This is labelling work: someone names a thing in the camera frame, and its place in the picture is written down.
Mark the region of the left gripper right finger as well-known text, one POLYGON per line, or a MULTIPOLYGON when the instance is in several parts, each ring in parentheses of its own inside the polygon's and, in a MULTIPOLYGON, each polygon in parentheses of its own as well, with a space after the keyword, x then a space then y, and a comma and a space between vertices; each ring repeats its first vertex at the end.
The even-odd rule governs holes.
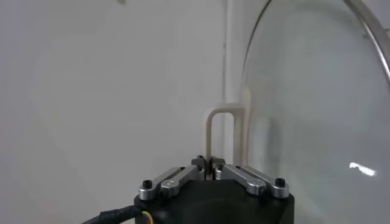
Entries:
POLYGON ((215 180, 234 180, 251 195, 260 196, 263 191, 274 198, 288 198, 289 185, 283 178, 272 178, 249 166, 226 164, 222 158, 210 158, 211 176, 215 180))

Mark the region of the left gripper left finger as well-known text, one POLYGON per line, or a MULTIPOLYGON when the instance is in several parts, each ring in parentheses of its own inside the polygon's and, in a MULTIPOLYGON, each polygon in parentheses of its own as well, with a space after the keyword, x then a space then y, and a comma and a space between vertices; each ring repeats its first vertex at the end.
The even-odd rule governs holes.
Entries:
POLYGON ((175 197, 181 188, 190 180, 204 180, 206 177, 206 160, 199 155, 191 160, 187 167, 173 167, 158 177, 144 180, 138 190, 140 200, 155 200, 159 195, 166 198, 175 197))

